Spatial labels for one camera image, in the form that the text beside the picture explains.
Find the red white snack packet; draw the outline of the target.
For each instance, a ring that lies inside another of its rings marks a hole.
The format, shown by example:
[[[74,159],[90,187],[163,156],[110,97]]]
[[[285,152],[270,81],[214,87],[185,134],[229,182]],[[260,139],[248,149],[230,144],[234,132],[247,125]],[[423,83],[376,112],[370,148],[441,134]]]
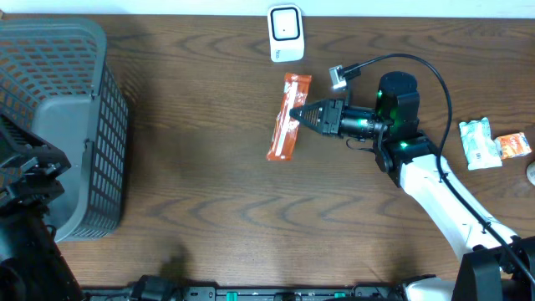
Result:
[[[283,100],[275,121],[268,161],[290,161],[298,137],[299,122],[290,116],[290,110],[303,106],[308,97],[311,75],[286,73],[284,77]]]

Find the teal white wipes packet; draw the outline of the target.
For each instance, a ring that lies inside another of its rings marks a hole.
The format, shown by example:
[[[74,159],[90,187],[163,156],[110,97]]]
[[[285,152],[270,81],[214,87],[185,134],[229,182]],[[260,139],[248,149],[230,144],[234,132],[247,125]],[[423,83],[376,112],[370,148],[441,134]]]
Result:
[[[502,166],[487,117],[460,122],[459,129],[469,171]]]

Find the orange Kleenex tissue pack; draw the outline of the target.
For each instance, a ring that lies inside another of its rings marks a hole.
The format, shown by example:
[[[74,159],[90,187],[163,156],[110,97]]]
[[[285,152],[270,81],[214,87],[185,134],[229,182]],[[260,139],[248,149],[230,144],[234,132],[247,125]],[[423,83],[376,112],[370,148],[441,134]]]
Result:
[[[523,132],[498,136],[494,142],[502,160],[526,156],[532,152]]]

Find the green lid white jar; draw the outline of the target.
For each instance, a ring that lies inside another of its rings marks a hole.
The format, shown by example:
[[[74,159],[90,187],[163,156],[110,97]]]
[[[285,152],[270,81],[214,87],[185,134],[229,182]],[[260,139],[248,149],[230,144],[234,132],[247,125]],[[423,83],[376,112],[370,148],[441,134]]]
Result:
[[[527,166],[526,175],[529,182],[535,186],[535,162]]]

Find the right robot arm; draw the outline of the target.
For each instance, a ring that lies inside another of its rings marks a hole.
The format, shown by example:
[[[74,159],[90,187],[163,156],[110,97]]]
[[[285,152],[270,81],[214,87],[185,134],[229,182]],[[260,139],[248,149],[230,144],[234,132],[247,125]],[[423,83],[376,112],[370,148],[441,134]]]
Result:
[[[413,197],[459,259],[456,280],[425,275],[392,285],[370,285],[354,299],[532,300],[534,240],[500,223],[461,184],[437,146],[419,130],[420,95],[413,75],[380,79],[373,109],[348,99],[323,99],[290,110],[300,125],[322,135],[371,140],[378,167]]]

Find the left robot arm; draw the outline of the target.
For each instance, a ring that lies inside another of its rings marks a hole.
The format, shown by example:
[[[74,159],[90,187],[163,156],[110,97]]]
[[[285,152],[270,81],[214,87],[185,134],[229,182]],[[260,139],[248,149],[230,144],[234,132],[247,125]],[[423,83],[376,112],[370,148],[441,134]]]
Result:
[[[43,222],[48,204],[64,193],[58,177],[67,156],[1,114],[1,167],[20,176],[1,187],[1,299],[86,300]]]

